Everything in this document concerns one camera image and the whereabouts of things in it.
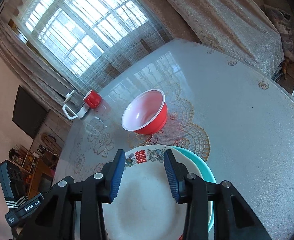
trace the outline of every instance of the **mug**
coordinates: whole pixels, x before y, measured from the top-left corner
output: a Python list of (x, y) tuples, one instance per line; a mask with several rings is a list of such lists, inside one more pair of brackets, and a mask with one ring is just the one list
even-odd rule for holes
[(98, 95), (94, 90), (90, 90), (84, 97), (84, 101), (90, 108), (96, 108), (102, 101), (102, 97)]

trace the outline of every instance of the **white pitcher handle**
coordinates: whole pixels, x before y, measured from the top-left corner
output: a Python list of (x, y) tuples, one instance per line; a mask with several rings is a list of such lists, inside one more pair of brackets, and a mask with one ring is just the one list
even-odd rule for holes
[[(66, 108), (67, 108), (67, 110), (70, 111), (74, 116), (69, 116), (69, 114), (68, 114), (67, 111), (66, 111)], [(75, 119), (75, 118), (78, 117), (78, 115), (76, 115), (76, 114), (73, 112), (73, 110), (70, 109), (70, 108), (69, 108), (67, 105), (65, 105), (65, 104), (64, 104), (64, 106), (62, 107), (62, 110), (63, 110), (64, 114), (66, 115), (66, 117), (67, 117), (69, 120), (73, 120), (73, 119)]]

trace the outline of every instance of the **table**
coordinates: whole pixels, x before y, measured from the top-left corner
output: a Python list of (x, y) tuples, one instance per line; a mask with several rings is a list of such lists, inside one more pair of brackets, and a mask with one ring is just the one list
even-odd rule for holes
[[(168, 121), (152, 136), (123, 130), (123, 111), (140, 93), (165, 92)], [(294, 232), (294, 98), (258, 71), (201, 44), (173, 40), (100, 91), (102, 104), (75, 120), (54, 183), (101, 170), (117, 149), (177, 145), (231, 181), (272, 239)], [(209, 239), (213, 239), (213, 230)]]

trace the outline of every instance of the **television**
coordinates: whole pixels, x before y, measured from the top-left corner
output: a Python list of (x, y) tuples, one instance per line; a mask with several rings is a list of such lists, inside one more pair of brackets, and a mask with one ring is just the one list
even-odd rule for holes
[(32, 139), (35, 139), (46, 115), (47, 110), (19, 86), (14, 105), (13, 122)]

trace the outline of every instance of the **silver screw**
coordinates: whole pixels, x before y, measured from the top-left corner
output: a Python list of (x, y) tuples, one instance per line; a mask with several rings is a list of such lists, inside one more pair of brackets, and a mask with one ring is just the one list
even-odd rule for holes
[(66, 185), (67, 185), (66, 180), (61, 180), (60, 182), (58, 182), (58, 186), (60, 186), (60, 187), (65, 187)]
[(188, 179), (195, 179), (196, 178), (196, 174), (194, 174), (194, 173), (188, 173), (187, 174), (187, 178)]
[(222, 185), (223, 185), (224, 187), (230, 187), (230, 186), (231, 186), (231, 183), (230, 183), (229, 181), (227, 181), (227, 180), (224, 180), (224, 181), (222, 182)]
[(103, 174), (100, 172), (94, 174), (95, 179), (101, 179), (102, 177), (103, 177)]

